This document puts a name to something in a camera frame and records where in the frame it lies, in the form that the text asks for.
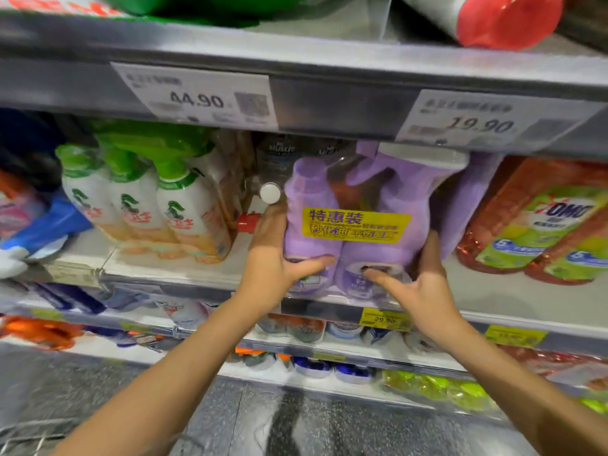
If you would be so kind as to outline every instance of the red bottle cap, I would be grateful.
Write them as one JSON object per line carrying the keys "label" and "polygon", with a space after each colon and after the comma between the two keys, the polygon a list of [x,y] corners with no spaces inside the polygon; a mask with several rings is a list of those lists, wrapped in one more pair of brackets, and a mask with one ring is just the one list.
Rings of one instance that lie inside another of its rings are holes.
{"label": "red bottle cap", "polygon": [[259,213],[241,214],[237,217],[237,230],[239,232],[253,233],[261,216]]}
{"label": "red bottle cap", "polygon": [[456,38],[462,46],[518,51],[558,26],[564,0],[466,0]]}

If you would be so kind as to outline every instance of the hand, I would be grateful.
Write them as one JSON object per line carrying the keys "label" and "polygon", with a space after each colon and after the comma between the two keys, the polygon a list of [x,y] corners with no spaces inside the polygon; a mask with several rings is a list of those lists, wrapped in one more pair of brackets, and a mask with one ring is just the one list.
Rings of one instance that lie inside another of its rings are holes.
{"label": "hand", "polygon": [[470,325],[454,306],[446,270],[439,258],[439,236],[431,230],[418,263],[418,279],[404,284],[385,272],[367,269],[364,275],[390,292],[412,317],[416,327],[448,350],[453,335]]}
{"label": "hand", "polygon": [[249,246],[243,279],[237,293],[257,304],[260,316],[268,314],[300,278],[320,272],[335,263],[333,256],[291,263],[283,258],[283,238],[287,227],[286,205],[266,209],[255,227]]}

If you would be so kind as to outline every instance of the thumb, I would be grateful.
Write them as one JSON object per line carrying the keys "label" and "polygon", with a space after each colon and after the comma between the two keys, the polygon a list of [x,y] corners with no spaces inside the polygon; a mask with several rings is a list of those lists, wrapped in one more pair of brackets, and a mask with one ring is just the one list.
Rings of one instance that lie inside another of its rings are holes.
{"label": "thumb", "polygon": [[390,292],[405,310],[409,310],[411,304],[414,303],[415,291],[409,285],[401,283],[386,272],[381,272],[376,269],[367,269],[363,272],[363,275],[368,280],[379,284],[386,291]]}
{"label": "thumb", "polygon": [[307,259],[305,261],[300,261],[298,263],[290,263],[289,274],[294,278],[294,280],[300,280],[300,278],[304,278],[305,276],[311,276],[320,272],[327,266],[334,264],[336,262],[336,258],[333,256],[321,256],[318,258]]}

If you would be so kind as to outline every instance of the price 19.90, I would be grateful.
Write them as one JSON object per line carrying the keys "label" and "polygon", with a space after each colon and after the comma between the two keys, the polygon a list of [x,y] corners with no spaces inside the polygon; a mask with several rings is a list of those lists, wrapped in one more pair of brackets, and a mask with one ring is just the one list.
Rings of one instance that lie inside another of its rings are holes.
{"label": "price 19.90", "polygon": [[205,94],[199,94],[196,99],[192,99],[188,93],[184,93],[180,97],[175,91],[171,92],[171,102],[177,102],[178,104],[190,104],[191,106],[198,107],[216,107],[218,109],[224,108],[224,101],[219,96],[207,96]]}
{"label": "price 19.90", "polygon": [[501,134],[509,131],[515,123],[500,120],[489,120],[485,123],[480,122],[478,118],[454,117],[453,122],[447,128],[449,130],[473,130],[479,132],[496,132]]}

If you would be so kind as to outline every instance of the gray speckled floor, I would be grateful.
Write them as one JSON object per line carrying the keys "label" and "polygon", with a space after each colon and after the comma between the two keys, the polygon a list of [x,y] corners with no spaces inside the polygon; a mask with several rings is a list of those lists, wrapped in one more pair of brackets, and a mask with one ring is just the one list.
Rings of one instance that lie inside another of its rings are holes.
{"label": "gray speckled floor", "polygon": [[[0,428],[86,418],[144,367],[0,345]],[[392,408],[217,378],[188,423],[205,456],[534,455],[518,432],[465,416]],[[198,456],[181,443],[172,456]]]}

